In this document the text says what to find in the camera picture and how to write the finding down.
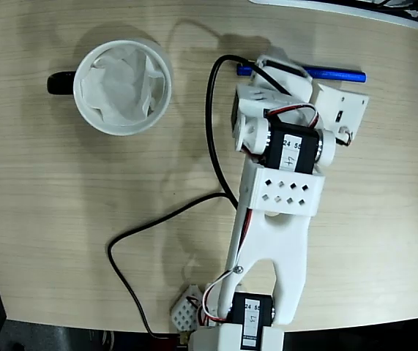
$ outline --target white mug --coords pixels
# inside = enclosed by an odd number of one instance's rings
[[[145,52],[150,58],[154,59],[159,65],[165,77],[165,88],[162,98],[155,106],[155,109],[147,116],[144,121],[128,126],[116,126],[106,124],[99,110],[89,107],[83,100],[81,81],[85,78],[90,67],[95,60],[105,51],[121,45],[133,45]],[[101,44],[90,51],[78,65],[75,72],[57,72],[48,78],[48,92],[53,95],[73,94],[77,109],[83,118],[94,128],[109,135],[133,135],[143,132],[153,126],[165,113],[171,99],[171,89],[173,87],[173,69],[170,59],[163,49],[156,43],[147,39],[127,39],[114,40]]]

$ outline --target robotic arm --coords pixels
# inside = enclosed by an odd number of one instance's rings
[[[239,205],[226,272],[202,297],[206,315],[219,324],[191,335],[194,351],[282,350],[283,330],[272,323],[292,321],[305,285],[307,231],[324,186],[321,168],[332,163],[336,143],[350,145],[368,102],[313,82],[280,49],[256,64],[291,95],[257,74],[250,85],[236,87],[233,136],[236,150],[246,153]],[[275,269],[272,296],[237,292],[264,259]]]

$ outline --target screw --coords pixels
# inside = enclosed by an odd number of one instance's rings
[[[237,267],[233,268],[233,273],[236,273],[236,274],[243,273],[243,267],[238,265]]]

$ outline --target dark floor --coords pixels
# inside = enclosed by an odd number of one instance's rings
[[[158,341],[145,333],[114,333],[115,351],[174,351],[173,341]],[[0,351],[109,351],[111,334],[85,329],[6,321]],[[285,351],[418,351],[418,320],[330,331],[286,333]]]

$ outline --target white tissue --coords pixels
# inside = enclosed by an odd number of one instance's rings
[[[144,121],[163,96],[165,76],[138,48],[123,45],[101,54],[81,81],[84,102],[103,121],[129,126]]]

